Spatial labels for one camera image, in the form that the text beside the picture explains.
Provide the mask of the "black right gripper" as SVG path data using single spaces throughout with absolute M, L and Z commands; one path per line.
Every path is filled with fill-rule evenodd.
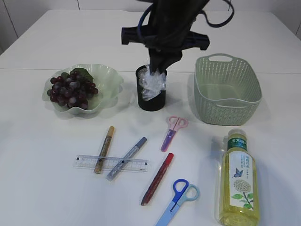
M 142 25 L 146 15 L 142 15 L 135 27 L 121 29 L 121 43 L 141 43 L 149 49 L 150 72 L 163 72 L 182 58 L 182 50 L 199 48 L 207 50 L 210 40 L 207 35 L 190 29 L 196 15 L 151 14 L 146 25 Z

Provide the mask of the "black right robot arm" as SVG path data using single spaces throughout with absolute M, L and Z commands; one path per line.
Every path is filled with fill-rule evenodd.
M 123 27 L 121 43 L 141 43 L 149 51 L 150 71 L 163 72 L 190 48 L 207 50 L 207 35 L 190 29 L 206 0 L 154 0 L 136 27 Z

